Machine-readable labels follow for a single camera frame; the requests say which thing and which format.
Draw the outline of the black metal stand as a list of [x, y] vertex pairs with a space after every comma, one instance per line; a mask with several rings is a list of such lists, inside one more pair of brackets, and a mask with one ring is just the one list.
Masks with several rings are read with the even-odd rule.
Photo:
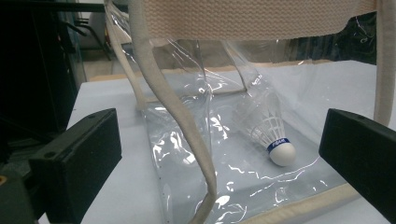
[[99, 21], [77, 19], [73, 23], [61, 21], [60, 25], [67, 37], [70, 37], [69, 30], [77, 35], [80, 50], [101, 50], [110, 61], [110, 55], [106, 47], [106, 26], [102, 19]]

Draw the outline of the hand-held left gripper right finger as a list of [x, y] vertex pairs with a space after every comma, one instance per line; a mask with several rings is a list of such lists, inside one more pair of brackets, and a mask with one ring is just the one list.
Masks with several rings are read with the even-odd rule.
[[328, 110], [318, 154], [388, 222], [396, 223], [396, 132], [362, 115]]

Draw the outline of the clear bag with beige trim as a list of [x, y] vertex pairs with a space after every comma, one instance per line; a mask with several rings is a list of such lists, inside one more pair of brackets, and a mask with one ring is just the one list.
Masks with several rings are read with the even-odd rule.
[[[208, 105], [208, 69], [233, 68], [245, 76], [258, 64], [367, 63], [376, 69], [374, 110], [368, 119], [386, 125], [395, 115], [396, 0], [104, 3], [108, 33], [138, 108], [143, 113], [162, 108], [160, 120], [180, 133], [205, 181], [205, 194], [188, 224], [205, 224], [218, 198], [212, 146], [194, 108]], [[256, 118], [282, 118], [285, 128], [281, 100], [270, 84], [246, 78], [243, 86], [233, 122], [272, 161], [248, 131]]]

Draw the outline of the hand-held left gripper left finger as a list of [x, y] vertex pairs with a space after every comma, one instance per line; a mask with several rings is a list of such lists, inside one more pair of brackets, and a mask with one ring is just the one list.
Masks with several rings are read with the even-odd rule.
[[114, 108], [90, 114], [40, 149], [29, 164], [44, 189], [49, 221], [80, 224], [120, 160]]

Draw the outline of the white shuttlecock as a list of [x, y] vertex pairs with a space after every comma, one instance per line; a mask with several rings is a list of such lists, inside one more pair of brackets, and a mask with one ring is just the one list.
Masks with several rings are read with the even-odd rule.
[[285, 135], [282, 118], [256, 118], [252, 121], [248, 134], [264, 147], [274, 164], [286, 167], [295, 162], [296, 149]]

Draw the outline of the dark curtain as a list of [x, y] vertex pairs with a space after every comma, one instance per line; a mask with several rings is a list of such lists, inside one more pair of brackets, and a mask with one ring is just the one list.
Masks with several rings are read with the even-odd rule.
[[[0, 118], [38, 133], [64, 130], [77, 87], [58, 11], [0, 0]], [[0, 149], [23, 138], [0, 121]]]

